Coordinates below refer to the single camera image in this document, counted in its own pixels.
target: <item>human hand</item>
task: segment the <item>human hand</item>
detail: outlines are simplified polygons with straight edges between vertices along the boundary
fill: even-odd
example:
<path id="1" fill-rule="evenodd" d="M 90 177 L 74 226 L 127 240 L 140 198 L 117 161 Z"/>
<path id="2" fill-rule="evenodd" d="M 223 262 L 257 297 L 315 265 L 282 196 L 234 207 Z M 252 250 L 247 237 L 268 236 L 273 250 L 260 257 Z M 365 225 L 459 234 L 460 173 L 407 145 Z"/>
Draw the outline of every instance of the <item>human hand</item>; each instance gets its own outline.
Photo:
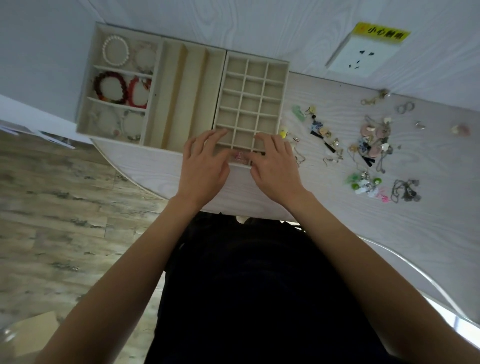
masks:
<path id="1" fill-rule="evenodd" d="M 280 135 L 258 133 L 255 139 L 263 141 L 265 156 L 254 152 L 247 154 L 253 162 L 250 174 L 265 195 L 287 208 L 299 194 L 306 192 L 292 147 Z"/>
<path id="2" fill-rule="evenodd" d="M 222 189 L 230 168 L 228 159 L 236 150 L 224 149 L 213 155 L 215 144 L 227 133 L 226 129 L 209 130 L 192 137 L 183 146 L 180 183 L 176 196 L 200 210 Z"/>

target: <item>forearm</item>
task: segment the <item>forearm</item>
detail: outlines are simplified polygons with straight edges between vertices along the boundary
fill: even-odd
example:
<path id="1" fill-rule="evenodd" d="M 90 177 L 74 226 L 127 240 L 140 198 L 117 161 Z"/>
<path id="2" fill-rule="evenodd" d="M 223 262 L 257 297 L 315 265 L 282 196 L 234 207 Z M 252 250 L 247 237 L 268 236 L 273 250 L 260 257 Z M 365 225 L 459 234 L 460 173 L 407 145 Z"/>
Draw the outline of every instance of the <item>forearm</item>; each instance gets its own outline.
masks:
<path id="1" fill-rule="evenodd" d="M 37 363 L 109 363 L 135 328 L 175 244 L 199 208 L 172 198 L 67 315 Z"/>
<path id="2" fill-rule="evenodd" d="M 413 363 L 478 360 L 479 353 L 443 321 L 419 292 L 313 194 L 302 193 L 286 208 L 330 260 L 373 327 L 395 352 Z M 430 346 L 431 351 L 424 350 L 425 346 Z"/>

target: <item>jewelry organizer tray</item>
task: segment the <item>jewelry organizer tray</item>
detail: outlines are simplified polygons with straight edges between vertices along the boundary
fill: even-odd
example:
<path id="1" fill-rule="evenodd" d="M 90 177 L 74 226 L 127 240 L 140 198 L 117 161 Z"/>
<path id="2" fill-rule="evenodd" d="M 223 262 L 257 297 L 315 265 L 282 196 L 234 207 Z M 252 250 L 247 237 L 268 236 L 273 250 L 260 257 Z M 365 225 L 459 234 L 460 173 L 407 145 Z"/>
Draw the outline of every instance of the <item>jewelry organizer tray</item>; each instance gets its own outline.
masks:
<path id="1" fill-rule="evenodd" d="M 77 132 L 91 138 L 181 153 L 226 128 L 216 149 L 263 152 L 254 134 L 278 132 L 287 62 L 97 24 L 89 65 Z"/>
<path id="2" fill-rule="evenodd" d="M 214 128 L 228 132 L 218 145 L 264 152 L 253 136 L 278 133 L 287 76 L 288 62 L 227 52 Z M 240 153 L 232 162 L 249 163 Z"/>

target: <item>person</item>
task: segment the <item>person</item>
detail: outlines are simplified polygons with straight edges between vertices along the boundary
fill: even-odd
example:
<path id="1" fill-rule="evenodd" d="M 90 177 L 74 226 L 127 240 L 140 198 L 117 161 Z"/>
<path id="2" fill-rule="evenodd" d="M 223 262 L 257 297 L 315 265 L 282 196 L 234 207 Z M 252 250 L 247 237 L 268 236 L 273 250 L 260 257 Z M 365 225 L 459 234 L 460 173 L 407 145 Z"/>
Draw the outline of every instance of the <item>person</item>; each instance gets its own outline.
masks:
<path id="1" fill-rule="evenodd" d="M 305 232 L 199 212 L 229 174 L 235 151 L 214 154 L 225 133 L 185 144 L 177 194 L 67 315 L 38 364 L 113 362 L 164 270 L 145 363 L 480 363 L 476 348 L 302 186 L 278 135 L 255 136 L 265 155 L 247 155 L 251 175 Z"/>

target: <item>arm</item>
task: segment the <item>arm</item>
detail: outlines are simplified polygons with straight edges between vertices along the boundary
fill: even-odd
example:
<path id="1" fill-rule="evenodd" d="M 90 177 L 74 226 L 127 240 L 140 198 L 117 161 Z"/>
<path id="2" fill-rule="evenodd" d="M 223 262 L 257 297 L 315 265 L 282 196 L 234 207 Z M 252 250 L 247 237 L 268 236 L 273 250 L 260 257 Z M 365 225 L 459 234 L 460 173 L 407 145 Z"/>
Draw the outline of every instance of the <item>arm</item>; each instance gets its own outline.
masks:
<path id="1" fill-rule="evenodd" d="M 258 187 L 285 207 L 325 254 L 373 328 L 411 363 L 480 363 L 480 351 L 454 332 L 403 277 L 325 209 L 300 181 L 290 143 L 259 133 L 266 155 L 250 153 Z"/>
<path id="2" fill-rule="evenodd" d="M 177 194 L 67 315 L 38 355 L 37 364 L 115 360 L 152 296 L 177 240 L 227 180 L 227 159 L 234 151 L 225 149 L 213 156 L 216 142 L 226 132 L 208 131 L 185 144 Z"/>

